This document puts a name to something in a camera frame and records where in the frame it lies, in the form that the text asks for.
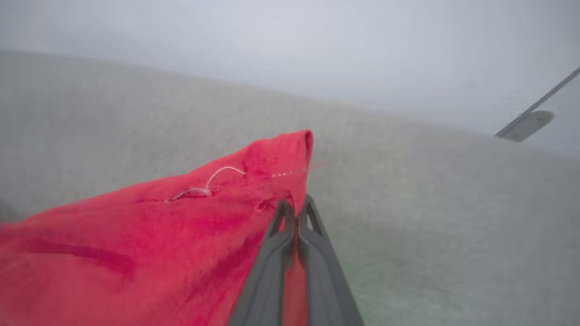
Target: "red fabric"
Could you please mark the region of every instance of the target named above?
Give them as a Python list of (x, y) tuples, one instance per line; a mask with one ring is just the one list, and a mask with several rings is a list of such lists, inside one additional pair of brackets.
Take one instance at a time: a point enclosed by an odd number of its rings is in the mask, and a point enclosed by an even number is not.
[[(312, 134), (0, 226), (0, 325), (225, 325), (280, 199), (305, 200)], [(207, 197), (192, 191), (204, 188)], [(284, 324), (306, 323), (304, 271)]]

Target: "gray carpet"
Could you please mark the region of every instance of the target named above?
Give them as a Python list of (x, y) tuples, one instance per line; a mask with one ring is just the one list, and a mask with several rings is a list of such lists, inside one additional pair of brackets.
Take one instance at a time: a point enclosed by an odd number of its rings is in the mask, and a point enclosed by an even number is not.
[(367, 325), (579, 325), (580, 161), (339, 104), (0, 54), (0, 214), (314, 132), (309, 176)]

